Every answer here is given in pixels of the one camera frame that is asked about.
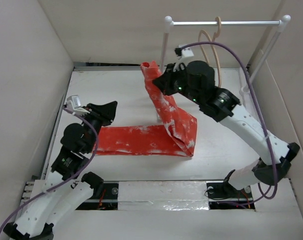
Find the red white tie-dye trousers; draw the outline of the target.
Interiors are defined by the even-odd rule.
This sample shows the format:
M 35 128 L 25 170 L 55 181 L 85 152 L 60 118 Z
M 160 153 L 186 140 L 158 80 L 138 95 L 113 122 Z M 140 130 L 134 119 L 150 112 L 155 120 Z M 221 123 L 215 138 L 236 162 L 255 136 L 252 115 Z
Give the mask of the red white tie-dye trousers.
M 104 127 L 99 132 L 97 155 L 193 157 L 197 119 L 178 107 L 172 96 L 165 96 L 152 83 L 161 76 L 155 61 L 140 65 L 144 86 L 161 125 Z

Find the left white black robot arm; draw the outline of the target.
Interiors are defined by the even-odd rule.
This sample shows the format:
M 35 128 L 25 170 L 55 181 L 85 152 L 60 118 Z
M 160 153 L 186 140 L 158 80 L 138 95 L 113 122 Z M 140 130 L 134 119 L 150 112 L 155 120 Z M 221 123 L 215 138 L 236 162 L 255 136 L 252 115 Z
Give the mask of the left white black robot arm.
M 39 194 L 22 206 L 25 211 L 1 227 L 13 240 L 52 240 L 59 223 L 68 218 L 85 200 L 103 193 L 104 180 L 93 172 L 82 174 L 98 149 L 101 128 L 115 119 L 117 101 L 82 106 L 77 95 L 67 98 L 63 110 L 81 123 L 69 124 L 60 140 L 61 149 Z

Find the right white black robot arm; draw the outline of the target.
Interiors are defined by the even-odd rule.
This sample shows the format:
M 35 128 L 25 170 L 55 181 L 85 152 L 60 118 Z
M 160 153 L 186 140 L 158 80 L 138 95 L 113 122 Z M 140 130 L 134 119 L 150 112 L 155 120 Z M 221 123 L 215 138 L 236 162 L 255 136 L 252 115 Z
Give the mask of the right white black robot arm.
M 264 131 L 232 92 L 215 85 L 215 70 L 206 62 L 194 60 L 174 67 L 173 63 L 168 64 L 165 72 L 152 80 L 161 93 L 165 96 L 179 93 L 191 100 L 202 113 L 233 131 L 259 156 L 252 164 L 230 171 L 211 193 L 231 198 L 254 184 L 275 186 L 287 175 L 300 150 L 297 143 L 287 143 Z

